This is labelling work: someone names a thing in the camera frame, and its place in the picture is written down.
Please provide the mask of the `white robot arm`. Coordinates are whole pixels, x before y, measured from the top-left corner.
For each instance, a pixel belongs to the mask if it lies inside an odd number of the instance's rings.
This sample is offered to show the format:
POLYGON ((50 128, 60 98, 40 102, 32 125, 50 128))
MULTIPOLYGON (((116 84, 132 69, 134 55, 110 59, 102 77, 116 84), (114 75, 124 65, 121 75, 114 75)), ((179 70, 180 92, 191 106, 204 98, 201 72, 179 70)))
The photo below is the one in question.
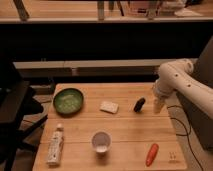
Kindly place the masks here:
POLYGON ((194 65, 189 59, 178 59, 159 66, 159 78, 153 85, 155 113, 161 112, 165 100, 176 90, 213 119, 213 89, 192 78, 193 70, 194 65))

